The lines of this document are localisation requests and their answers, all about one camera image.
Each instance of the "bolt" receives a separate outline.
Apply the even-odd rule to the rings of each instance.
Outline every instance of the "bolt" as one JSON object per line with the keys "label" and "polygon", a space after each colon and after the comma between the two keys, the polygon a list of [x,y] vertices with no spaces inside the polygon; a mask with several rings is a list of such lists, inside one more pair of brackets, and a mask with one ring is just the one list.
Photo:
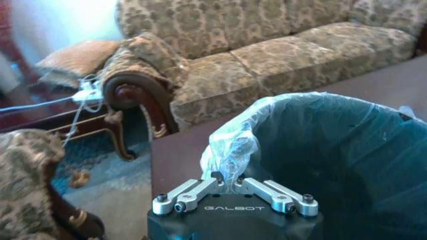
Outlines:
{"label": "bolt", "polygon": [[311,195],[311,194],[305,194],[303,196],[302,196],[302,201],[305,202],[305,203],[309,203],[309,204],[311,204],[313,202],[314,202],[314,196]]}
{"label": "bolt", "polygon": [[182,213],[186,211],[186,203],[183,203],[182,201],[179,201],[177,204],[175,204],[175,211],[178,213]]}
{"label": "bolt", "polygon": [[297,211],[297,207],[295,207],[295,204],[294,203],[290,203],[289,205],[287,205],[287,207],[286,207],[286,212],[289,212],[289,213],[295,213],[295,211]]}
{"label": "bolt", "polygon": [[161,193],[157,199],[158,199],[158,202],[163,203],[169,199],[169,194]]}

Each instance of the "metal bracket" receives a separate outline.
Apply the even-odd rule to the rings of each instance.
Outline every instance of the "metal bracket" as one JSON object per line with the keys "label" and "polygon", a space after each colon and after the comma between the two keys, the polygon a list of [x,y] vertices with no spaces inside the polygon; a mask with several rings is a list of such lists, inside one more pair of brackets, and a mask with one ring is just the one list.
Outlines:
{"label": "metal bracket", "polygon": [[213,172],[207,180],[190,179],[153,200],[153,212],[157,215],[169,214],[174,209],[179,213],[189,212],[198,208],[198,202],[207,194],[222,193],[225,186],[225,177],[219,172]]}
{"label": "metal bracket", "polygon": [[273,190],[254,178],[246,178],[243,181],[237,181],[234,183],[235,191],[239,194],[255,194],[267,203],[271,204],[271,208],[281,213],[294,213],[297,210],[293,198]]}
{"label": "metal bracket", "polygon": [[234,183],[239,194],[255,194],[271,204],[271,208],[281,213],[299,212],[306,217],[318,215],[319,204],[310,194],[301,195],[273,180],[263,183],[254,178],[238,179]]}
{"label": "metal bracket", "polygon": [[157,215],[169,214],[174,209],[177,198],[179,197],[179,195],[186,191],[191,190],[198,184],[199,184],[199,181],[197,179],[190,179],[167,194],[161,194],[153,200],[154,214]]}
{"label": "metal bracket", "polygon": [[278,192],[289,195],[295,203],[297,211],[306,217],[315,217],[319,213],[319,203],[310,194],[301,195],[287,187],[278,184],[275,181],[267,180],[263,182]]}
{"label": "metal bracket", "polygon": [[189,212],[198,208],[198,202],[207,194],[219,194],[225,191],[225,181],[211,177],[205,180],[190,192],[178,196],[175,211],[179,213]]}
{"label": "metal bracket", "polygon": [[[198,208],[199,201],[209,194],[225,192],[225,178],[219,172],[213,172],[207,180],[190,179],[167,194],[161,194],[153,200],[153,212],[157,215],[169,214],[173,210],[186,213]],[[285,214],[299,212],[305,217],[318,215],[319,204],[310,194],[301,195],[273,180],[263,183],[254,178],[239,178],[234,183],[239,194],[255,194],[271,208]]]}

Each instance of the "patterned sofa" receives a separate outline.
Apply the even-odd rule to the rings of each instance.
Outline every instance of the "patterned sofa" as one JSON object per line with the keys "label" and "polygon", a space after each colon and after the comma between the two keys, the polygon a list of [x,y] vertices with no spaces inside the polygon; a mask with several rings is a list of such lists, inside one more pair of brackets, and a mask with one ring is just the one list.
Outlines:
{"label": "patterned sofa", "polygon": [[406,61],[426,19],[427,0],[119,0],[105,98],[158,138]]}

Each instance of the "plastic bag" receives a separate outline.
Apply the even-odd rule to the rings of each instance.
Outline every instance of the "plastic bag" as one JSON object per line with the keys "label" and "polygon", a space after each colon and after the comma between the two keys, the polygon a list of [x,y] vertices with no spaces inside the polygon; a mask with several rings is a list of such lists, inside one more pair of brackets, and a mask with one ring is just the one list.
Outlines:
{"label": "plastic bag", "polygon": [[329,93],[266,97],[210,136],[203,178],[273,179],[310,193],[326,239],[427,239],[427,124]]}

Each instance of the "dark wooden table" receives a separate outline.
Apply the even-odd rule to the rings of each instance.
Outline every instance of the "dark wooden table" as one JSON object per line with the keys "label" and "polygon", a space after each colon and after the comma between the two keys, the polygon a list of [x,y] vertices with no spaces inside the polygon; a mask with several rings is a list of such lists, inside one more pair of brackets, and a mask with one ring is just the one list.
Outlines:
{"label": "dark wooden table", "polygon": [[[73,96],[78,90],[55,90],[53,87],[38,84],[33,87],[19,86],[0,99],[0,108],[33,105],[55,101]],[[34,108],[0,112],[0,133],[11,132],[18,129],[43,129],[53,133],[59,132],[65,140],[70,132],[81,103],[71,99]],[[127,149],[123,132],[123,113],[109,112],[107,107],[91,113],[86,110],[81,112],[77,122],[77,133],[70,140],[79,139],[89,135],[109,132],[113,138],[115,150],[125,160],[134,160],[135,153]]]}
{"label": "dark wooden table", "polygon": [[[407,105],[427,120],[427,56],[317,89],[398,108]],[[202,176],[201,157],[211,133],[234,118],[227,115],[153,142],[153,196]]]}

